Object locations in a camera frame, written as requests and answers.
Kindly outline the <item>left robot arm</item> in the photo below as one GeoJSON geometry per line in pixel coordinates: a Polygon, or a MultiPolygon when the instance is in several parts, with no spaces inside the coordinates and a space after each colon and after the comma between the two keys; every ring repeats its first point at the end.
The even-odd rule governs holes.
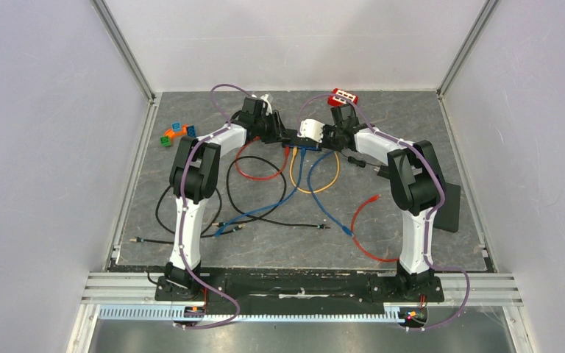
{"type": "Polygon", "coordinates": [[[246,97],[242,108],[223,127],[206,135],[181,138],[169,176],[177,206],[174,247],[163,279],[184,300],[195,299],[202,289],[197,274],[201,264],[202,218],[214,194],[220,159],[259,137],[264,143],[289,139],[280,114],[271,107],[269,94],[246,97]]]}

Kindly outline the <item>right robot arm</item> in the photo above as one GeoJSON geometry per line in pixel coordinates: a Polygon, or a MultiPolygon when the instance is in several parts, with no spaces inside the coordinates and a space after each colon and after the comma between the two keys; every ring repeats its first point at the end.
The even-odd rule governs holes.
{"type": "Polygon", "coordinates": [[[427,141],[412,143],[359,122],[351,104],[331,109],[334,124],[324,125],[323,147],[351,149],[384,163],[391,197],[402,211],[403,243],[397,261],[396,292],[414,300],[434,277],[431,240],[434,218],[445,201],[445,191],[435,169],[436,156],[427,141]]]}

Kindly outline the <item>black network switch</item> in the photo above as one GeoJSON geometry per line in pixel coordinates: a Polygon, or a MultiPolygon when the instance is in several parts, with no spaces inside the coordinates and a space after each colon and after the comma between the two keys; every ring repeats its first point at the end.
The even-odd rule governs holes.
{"type": "Polygon", "coordinates": [[[300,137],[295,129],[287,129],[287,132],[289,135],[289,140],[286,143],[287,146],[306,149],[308,151],[321,151],[319,142],[311,140],[310,138],[300,137]]]}

